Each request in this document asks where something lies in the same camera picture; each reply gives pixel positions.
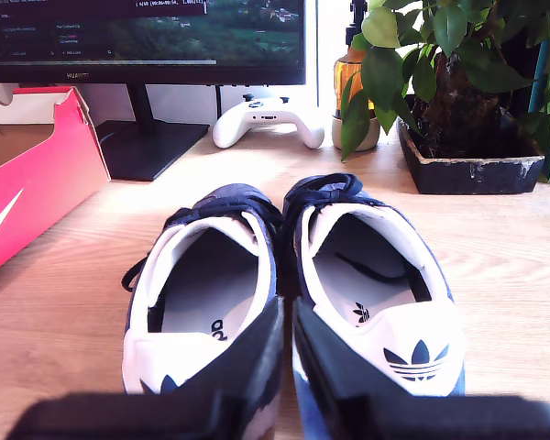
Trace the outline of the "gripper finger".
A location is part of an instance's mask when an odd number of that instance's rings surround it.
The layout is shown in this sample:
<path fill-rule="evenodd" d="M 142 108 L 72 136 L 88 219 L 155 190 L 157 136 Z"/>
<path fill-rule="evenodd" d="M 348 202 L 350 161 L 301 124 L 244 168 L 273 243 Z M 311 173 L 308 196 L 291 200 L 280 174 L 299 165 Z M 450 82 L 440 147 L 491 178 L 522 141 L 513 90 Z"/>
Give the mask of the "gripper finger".
<path fill-rule="evenodd" d="M 294 335 L 327 433 L 334 439 L 420 439 L 413 397 L 355 353 L 301 299 Z"/>
<path fill-rule="evenodd" d="M 276 423 L 284 305 L 271 300 L 232 345 L 174 392 L 175 439 L 260 439 Z"/>

